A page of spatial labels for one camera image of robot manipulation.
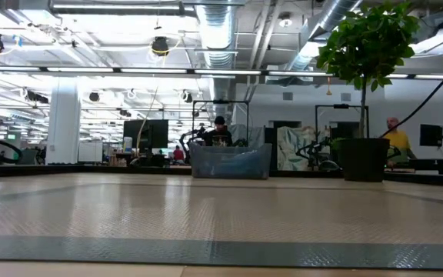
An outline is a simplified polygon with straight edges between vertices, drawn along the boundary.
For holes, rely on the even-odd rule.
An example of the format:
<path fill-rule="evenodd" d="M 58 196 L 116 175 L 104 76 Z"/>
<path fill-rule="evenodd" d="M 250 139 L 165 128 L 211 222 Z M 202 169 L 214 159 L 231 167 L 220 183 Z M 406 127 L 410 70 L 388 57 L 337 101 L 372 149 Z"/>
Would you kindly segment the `translucent grey plastic bin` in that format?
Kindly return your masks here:
<path fill-rule="evenodd" d="M 202 179 L 267 179 L 272 144 L 215 147 L 190 144 L 192 176 Z"/>

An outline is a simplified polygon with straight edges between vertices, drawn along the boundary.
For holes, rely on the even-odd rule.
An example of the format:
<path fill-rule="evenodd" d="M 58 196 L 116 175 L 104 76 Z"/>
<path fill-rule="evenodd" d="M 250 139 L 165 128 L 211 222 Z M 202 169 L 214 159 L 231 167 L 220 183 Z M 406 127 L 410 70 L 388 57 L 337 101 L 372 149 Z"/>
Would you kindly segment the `teal white cloth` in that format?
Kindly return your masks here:
<path fill-rule="evenodd" d="M 277 168 L 279 171 L 308 171 L 308 160 L 296 152 L 315 140 L 311 126 L 277 129 Z"/>

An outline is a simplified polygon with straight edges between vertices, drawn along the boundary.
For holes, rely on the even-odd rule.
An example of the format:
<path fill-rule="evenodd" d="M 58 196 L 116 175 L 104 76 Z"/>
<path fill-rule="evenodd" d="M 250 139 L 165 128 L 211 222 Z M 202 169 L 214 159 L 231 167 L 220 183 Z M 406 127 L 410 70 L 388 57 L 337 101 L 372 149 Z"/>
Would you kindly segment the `grey-bordered silicone baking mat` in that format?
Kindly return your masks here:
<path fill-rule="evenodd" d="M 443 192 L 86 184 L 0 195 L 0 260 L 443 270 Z"/>

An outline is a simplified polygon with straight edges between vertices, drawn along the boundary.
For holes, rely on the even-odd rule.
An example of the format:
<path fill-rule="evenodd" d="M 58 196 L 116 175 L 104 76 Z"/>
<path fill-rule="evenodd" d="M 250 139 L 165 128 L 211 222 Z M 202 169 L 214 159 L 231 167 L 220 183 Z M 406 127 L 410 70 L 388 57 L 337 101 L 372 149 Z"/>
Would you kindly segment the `black computer monitor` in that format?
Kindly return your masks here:
<path fill-rule="evenodd" d="M 132 148 L 163 149 L 168 147 L 168 120 L 124 121 L 124 137 L 132 138 Z"/>

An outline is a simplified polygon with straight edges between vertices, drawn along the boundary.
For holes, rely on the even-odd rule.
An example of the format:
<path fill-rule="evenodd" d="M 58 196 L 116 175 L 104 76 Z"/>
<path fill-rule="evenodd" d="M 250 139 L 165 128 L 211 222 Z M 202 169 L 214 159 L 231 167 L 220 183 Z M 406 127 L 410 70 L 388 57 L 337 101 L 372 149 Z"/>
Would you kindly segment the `white building column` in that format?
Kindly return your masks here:
<path fill-rule="evenodd" d="M 46 145 L 47 165 L 78 162 L 81 93 L 76 78 L 59 77 L 52 87 Z"/>

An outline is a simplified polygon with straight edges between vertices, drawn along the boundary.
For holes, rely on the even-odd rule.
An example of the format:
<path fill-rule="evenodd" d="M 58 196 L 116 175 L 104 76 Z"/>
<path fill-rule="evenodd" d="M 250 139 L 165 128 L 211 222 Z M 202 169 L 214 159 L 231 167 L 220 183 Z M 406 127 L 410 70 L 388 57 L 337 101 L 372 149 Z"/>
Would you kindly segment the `green potted plant black pot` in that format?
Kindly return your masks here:
<path fill-rule="evenodd" d="M 386 1 L 360 12 L 346 12 L 344 20 L 319 48 L 317 67 L 361 91 L 359 135 L 337 142 L 339 165 L 346 181 L 383 181 L 390 145 L 386 138 L 365 134 L 366 95 L 368 90 L 390 85 L 389 75 L 415 54 L 411 43 L 419 25 L 410 7 L 410 1 Z"/>

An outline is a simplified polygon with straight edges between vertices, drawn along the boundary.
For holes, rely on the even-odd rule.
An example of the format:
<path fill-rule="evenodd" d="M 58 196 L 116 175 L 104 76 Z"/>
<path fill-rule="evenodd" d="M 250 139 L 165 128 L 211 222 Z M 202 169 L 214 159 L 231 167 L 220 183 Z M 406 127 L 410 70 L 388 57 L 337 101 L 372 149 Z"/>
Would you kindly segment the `silver ventilation duct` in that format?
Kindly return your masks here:
<path fill-rule="evenodd" d="M 199 35 L 202 41 L 205 68 L 221 71 L 234 68 L 234 54 L 228 52 L 235 43 L 235 6 L 226 1 L 220 4 L 197 5 Z M 227 75 L 205 73 L 210 77 L 209 89 L 212 100 L 234 100 L 235 78 Z"/>

